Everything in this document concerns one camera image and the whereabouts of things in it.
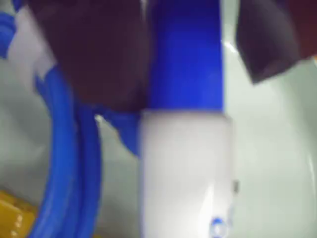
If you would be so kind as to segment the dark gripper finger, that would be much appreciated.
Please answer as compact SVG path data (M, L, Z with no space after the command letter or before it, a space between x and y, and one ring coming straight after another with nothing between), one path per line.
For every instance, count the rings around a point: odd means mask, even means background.
M149 30L139 0L29 0L75 95L117 112L146 105Z
M236 45L253 83L317 54L315 0L242 0Z

